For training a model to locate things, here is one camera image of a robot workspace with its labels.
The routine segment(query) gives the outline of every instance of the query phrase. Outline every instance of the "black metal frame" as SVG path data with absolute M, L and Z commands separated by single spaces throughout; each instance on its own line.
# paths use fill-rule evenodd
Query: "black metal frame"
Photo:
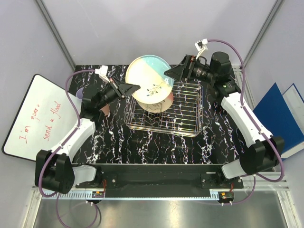
M 238 178 L 225 185 L 214 183 L 222 165 L 211 164 L 94 164 L 106 180 L 107 198 L 210 197 L 210 188 L 243 188 Z M 96 187 L 82 183 L 78 188 Z

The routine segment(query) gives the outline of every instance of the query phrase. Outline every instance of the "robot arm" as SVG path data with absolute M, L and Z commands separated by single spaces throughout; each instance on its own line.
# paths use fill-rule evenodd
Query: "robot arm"
M 200 55 L 207 48 L 207 40 L 198 41 L 195 46 L 199 53 L 197 56 L 185 55 L 184 59 L 175 67 L 165 71 L 165 75 L 181 81 L 182 79 L 199 79 L 208 84 L 208 91 L 212 97 L 227 111 L 232 117 L 242 135 L 246 146 L 244 153 L 239 153 L 240 158 L 222 166 L 218 172 L 220 182 L 241 176 L 252 175 L 260 171 L 272 168 L 278 164 L 278 159 L 262 133 L 274 144 L 281 155 L 284 140 L 282 137 L 274 137 L 251 111 L 244 101 L 240 102 L 241 91 L 235 81 L 230 77 L 233 75 L 229 56 L 223 52 L 215 52 L 212 55 L 210 64 L 202 64 Z M 244 106 L 251 114 L 253 120 L 260 126 L 259 131 L 244 110 Z
M 41 170 L 48 157 L 56 148 L 62 145 L 63 141 L 68 140 L 61 150 L 58 151 L 48 164 L 42 178 L 42 187 L 48 190 L 66 194 L 77 184 L 86 181 L 93 181 L 100 177 L 96 176 L 96 168 L 90 165 L 72 166 L 72 161 L 83 143 L 88 137 L 94 134 L 95 126 L 104 118 L 104 113 L 100 110 L 117 98 L 126 98 L 138 89 L 139 85 L 132 85 L 121 82 L 115 78 L 101 78 L 108 82 L 106 87 L 99 91 L 95 86 L 87 86 L 83 90 L 83 98 L 80 112 L 80 126 L 77 124 L 57 145 L 49 151 L 41 150 L 36 156 L 35 185 Z

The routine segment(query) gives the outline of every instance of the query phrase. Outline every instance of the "gray wall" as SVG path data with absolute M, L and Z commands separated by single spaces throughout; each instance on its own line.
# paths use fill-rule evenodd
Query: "gray wall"
M 304 96 L 304 1 L 285 1 L 247 66 L 247 78 L 257 104 L 276 82 L 281 92 L 295 83 Z M 304 152 L 285 162 L 287 182 L 304 224 Z
M 34 74 L 63 86 L 72 72 L 33 0 L 0 1 L 0 144 Z M 0 227 L 17 228 L 35 163 L 0 153 Z
M 243 57 L 275 0 L 43 0 L 76 64 L 129 64 L 153 54 L 170 64 L 199 39 L 231 42 Z M 235 54 L 222 44 L 214 51 Z

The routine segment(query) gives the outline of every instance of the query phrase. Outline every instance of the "white clip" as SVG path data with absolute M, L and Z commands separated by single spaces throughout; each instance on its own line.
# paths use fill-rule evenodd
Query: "white clip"
M 77 126 L 77 123 L 74 125 L 75 128 L 77 128 L 78 130 L 80 129 L 80 126 Z
M 241 105 L 241 108 L 246 107 L 245 104 L 246 104 L 246 101 L 243 99 L 243 105 Z
M 203 54 L 203 52 L 205 50 L 208 50 L 207 44 L 208 44 L 208 40 L 207 39 L 199 40 L 198 42 L 196 42 L 194 44 L 194 46 L 196 47 L 196 49 L 198 51 L 196 59 L 198 59 L 201 56 L 201 54 Z
M 106 76 L 108 72 L 108 66 L 102 65 L 99 69 L 95 69 L 95 74 L 99 75 L 99 78 L 102 79 L 103 81 L 110 83 L 110 80 Z

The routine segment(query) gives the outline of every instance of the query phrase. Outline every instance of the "metal wire rack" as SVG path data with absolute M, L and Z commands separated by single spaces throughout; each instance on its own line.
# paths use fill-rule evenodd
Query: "metal wire rack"
M 130 129 L 195 137 L 202 130 L 203 87 L 174 82 L 173 104 L 162 113 L 143 110 L 133 97 L 127 103 L 124 122 Z

